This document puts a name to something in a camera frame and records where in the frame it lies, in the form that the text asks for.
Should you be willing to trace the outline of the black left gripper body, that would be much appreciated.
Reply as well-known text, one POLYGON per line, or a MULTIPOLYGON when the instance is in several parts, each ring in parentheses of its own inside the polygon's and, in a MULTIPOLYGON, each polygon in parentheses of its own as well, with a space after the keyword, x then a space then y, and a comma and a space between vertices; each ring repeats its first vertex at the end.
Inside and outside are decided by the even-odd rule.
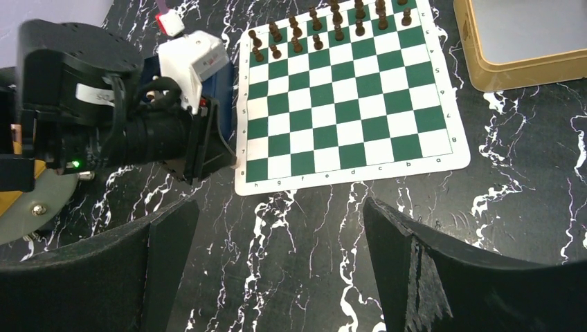
POLYGON ((234 166, 234 149, 222 133, 225 122, 221 102, 203 95, 192 107, 180 105, 181 89, 170 77, 160 77, 141 91, 164 95, 149 103, 140 102, 123 131, 124 165, 163 163, 179 181, 191 184, 234 166))

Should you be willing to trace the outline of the gold tin box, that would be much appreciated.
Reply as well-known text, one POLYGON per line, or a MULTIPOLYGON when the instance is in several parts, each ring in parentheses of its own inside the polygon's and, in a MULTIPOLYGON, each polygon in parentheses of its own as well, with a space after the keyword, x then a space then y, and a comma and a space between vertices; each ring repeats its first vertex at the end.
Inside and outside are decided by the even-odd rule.
POLYGON ((585 1, 454 1, 453 9, 475 89, 586 77, 585 1))

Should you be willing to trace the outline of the dark wooden pawn piece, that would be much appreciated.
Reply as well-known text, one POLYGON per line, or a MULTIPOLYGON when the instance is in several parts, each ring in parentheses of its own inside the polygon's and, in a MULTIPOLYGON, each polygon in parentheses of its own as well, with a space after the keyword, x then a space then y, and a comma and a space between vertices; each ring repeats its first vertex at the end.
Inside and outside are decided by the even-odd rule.
POLYGON ((365 28, 363 26, 362 19, 356 19, 356 21, 355 21, 355 35, 357 37, 361 37, 361 36, 365 35, 365 28))
POLYGON ((291 38, 291 45, 292 45, 292 50, 294 53, 298 54, 303 52, 303 47, 299 42, 299 39, 297 37, 292 37, 291 38))
POLYGON ((388 28, 388 19, 385 12, 379 12, 378 29, 386 30, 388 28))
POLYGON ((404 8, 403 17, 401 19, 402 26, 410 26, 412 24, 411 9, 404 8))
POLYGON ((334 24, 334 39, 338 42, 341 42, 345 39, 345 35, 340 24, 334 24))
POLYGON ((280 59, 282 57, 280 49, 275 44, 271 44, 269 46, 269 50, 271 51, 271 56, 274 59, 280 59))
POLYGON ((320 35, 316 34, 312 36, 314 50, 322 50, 323 42, 320 39, 320 35))
POLYGON ((264 55, 258 47, 253 47, 252 53, 257 63, 262 63, 264 61, 264 55))

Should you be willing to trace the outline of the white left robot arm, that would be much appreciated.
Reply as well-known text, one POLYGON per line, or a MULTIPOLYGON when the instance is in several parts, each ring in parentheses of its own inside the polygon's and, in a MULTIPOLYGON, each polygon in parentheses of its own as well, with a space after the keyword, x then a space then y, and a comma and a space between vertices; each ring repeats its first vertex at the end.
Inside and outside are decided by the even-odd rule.
POLYGON ((185 183, 234 166, 233 69, 201 30, 144 58, 101 27, 23 22, 1 69, 1 190, 32 191, 39 160, 59 175, 159 163, 185 183))

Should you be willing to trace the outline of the white orange cylindrical appliance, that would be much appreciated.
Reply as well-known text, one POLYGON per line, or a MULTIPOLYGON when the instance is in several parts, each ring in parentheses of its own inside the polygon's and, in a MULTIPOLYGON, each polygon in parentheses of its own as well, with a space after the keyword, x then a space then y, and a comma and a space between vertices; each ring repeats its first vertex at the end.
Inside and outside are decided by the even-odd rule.
POLYGON ((70 201, 80 180, 77 174, 58 175, 42 160, 35 161, 31 192, 1 193, 1 243, 30 235, 48 223, 70 201))

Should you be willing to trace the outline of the green white chess board mat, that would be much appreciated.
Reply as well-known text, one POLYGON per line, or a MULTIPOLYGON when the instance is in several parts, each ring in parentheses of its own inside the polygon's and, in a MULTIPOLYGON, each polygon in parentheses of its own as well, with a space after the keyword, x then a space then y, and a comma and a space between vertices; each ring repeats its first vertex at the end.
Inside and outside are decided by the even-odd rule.
POLYGON ((375 1, 363 1, 365 35, 355 35, 354 1, 340 3, 343 41, 329 8, 296 16, 303 52, 294 53, 288 19, 240 39, 235 192, 241 196, 462 169, 471 160, 455 92, 428 1, 386 1, 378 29, 375 1), (402 26, 404 8, 412 24, 402 26), (312 36, 320 35, 322 50, 312 36), (274 59, 275 44, 282 57, 274 59))

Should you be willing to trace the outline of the dark blue tin box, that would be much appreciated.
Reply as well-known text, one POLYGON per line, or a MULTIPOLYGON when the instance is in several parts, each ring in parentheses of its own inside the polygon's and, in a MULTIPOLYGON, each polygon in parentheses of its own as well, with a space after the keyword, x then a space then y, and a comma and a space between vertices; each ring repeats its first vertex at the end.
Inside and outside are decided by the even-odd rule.
MULTIPOLYGON (((161 76, 158 55, 144 59, 139 86, 142 87, 150 83, 154 76, 161 76)), ((226 141, 230 140, 233 131, 234 77, 234 65, 232 62, 229 62, 202 83, 202 94, 212 97, 219 102, 218 117, 220 131, 226 141)))

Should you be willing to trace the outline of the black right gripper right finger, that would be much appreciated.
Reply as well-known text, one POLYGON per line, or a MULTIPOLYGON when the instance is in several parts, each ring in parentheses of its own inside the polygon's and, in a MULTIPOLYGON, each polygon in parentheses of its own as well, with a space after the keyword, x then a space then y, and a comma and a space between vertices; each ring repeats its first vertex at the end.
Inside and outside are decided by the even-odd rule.
POLYGON ((483 250, 374 198, 363 220, 388 331, 585 331, 586 262, 483 250))

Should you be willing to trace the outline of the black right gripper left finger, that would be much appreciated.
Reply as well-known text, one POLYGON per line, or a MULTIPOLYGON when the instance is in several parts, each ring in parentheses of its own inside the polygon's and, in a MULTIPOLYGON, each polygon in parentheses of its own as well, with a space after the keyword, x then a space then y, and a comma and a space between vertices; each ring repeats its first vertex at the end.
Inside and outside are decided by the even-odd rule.
POLYGON ((1 263, 2 331, 165 331, 199 218, 182 199, 22 262, 1 263))

